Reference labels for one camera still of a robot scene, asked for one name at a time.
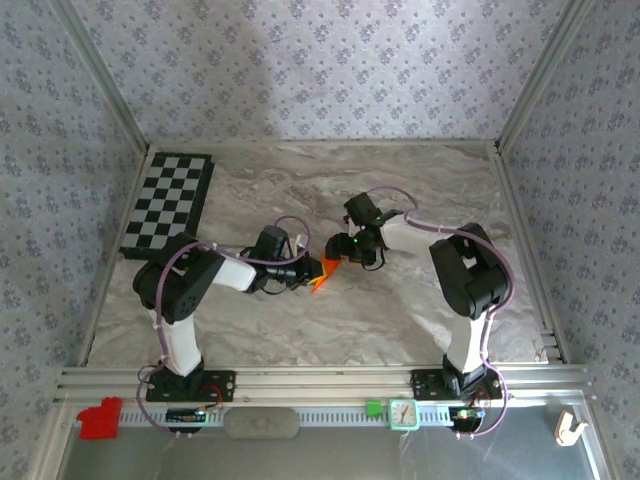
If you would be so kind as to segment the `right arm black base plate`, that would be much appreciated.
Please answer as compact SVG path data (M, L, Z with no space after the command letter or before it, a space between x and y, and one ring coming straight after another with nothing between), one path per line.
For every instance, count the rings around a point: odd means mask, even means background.
M500 400L504 397L501 383L493 371L463 385L452 371L414 369L410 372L410 387L415 400L460 400L469 402L477 395L483 399Z

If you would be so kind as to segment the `grey oval pad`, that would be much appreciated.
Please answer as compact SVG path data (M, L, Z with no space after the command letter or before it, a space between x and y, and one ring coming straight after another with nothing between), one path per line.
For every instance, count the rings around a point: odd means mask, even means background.
M223 419L229 438L237 440L289 440L299 432L299 414L290 408L232 408Z

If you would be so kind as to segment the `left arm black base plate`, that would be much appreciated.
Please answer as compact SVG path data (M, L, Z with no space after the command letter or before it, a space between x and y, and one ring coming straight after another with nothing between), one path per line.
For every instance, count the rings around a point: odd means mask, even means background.
M147 402L231 402L236 386L232 370L196 369L186 377L168 369L154 373L148 381Z

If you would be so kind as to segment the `mint green clock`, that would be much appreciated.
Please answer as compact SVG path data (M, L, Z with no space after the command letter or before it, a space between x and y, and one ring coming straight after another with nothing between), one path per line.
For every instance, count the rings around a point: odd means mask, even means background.
M416 431L420 427L417 401L414 399L393 399L388 405L389 426L393 431Z

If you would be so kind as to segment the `black grey checkerboard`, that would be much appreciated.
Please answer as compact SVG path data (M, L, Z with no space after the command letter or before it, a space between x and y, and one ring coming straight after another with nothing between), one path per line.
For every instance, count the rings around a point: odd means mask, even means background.
M215 163L209 154L158 152L133 205L119 251L147 260L179 233L194 236Z

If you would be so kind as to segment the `wooden hook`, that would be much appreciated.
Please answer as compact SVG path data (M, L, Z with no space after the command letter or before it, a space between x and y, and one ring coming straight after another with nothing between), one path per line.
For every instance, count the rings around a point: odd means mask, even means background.
M556 443L561 447L574 446L588 426L588 421L577 421L572 412L563 410L554 431Z

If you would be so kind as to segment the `aluminium side rail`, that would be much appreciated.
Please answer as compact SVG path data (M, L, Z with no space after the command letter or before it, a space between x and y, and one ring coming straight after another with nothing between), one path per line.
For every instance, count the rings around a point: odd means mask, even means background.
M567 340L559 316L553 305L543 265L537 255L536 245L530 231L522 202L518 196L516 184L499 150L493 143L488 145L488 155L495 169L495 175L504 205L513 228L516 249L527 284L532 305L542 325L542 337L547 358L550 363L572 363Z

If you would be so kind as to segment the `orange square paper sheet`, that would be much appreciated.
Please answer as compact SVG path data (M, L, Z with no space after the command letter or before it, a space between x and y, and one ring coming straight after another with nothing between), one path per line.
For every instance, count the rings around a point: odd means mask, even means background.
M341 261L329 261L329 260L326 260L326 259L324 258L324 256L322 256L322 257L321 257L321 261L322 261L322 263L323 263L323 265L324 265L324 268L326 268L326 269L331 269L331 270L333 271L332 275L336 272L336 270L337 270L337 269L340 267L340 265L342 264L342 260L341 260ZM311 293L312 293L312 294L314 294L314 293L315 293L315 292L317 292L318 290L313 290L313 289L311 289Z

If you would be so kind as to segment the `aluminium mounting rail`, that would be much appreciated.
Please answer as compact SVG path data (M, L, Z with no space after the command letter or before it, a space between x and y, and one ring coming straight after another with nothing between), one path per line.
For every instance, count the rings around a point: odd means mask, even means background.
M227 406L354 406L368 400L414 398L410 372L422 367L237 367L236 386ZM537 405L553 399L596 397L588 369L566 364L504 364L499 367L508 397ZM144 392L134 369L68 368L60 374L54 401L94 405L106 397L128 404ZM427 400L454 405L457 400Z

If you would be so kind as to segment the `red plastic block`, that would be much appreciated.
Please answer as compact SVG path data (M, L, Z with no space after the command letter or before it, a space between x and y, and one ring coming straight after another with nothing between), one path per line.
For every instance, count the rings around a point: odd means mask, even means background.
M115 439L123 401L119 397L106 397L98 406L89 407L77 414L80 422L80 440Z

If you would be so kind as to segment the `aluminium frame post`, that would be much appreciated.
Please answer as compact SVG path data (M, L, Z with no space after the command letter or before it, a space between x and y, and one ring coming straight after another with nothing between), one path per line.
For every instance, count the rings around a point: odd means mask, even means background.
M149 148L148 142L71 0L47 0L47 2L55 12L119 126L135 150L145 155Z
M521 133L594 4L595 0L567 0L496 139L495 147L500 155L511 149Z

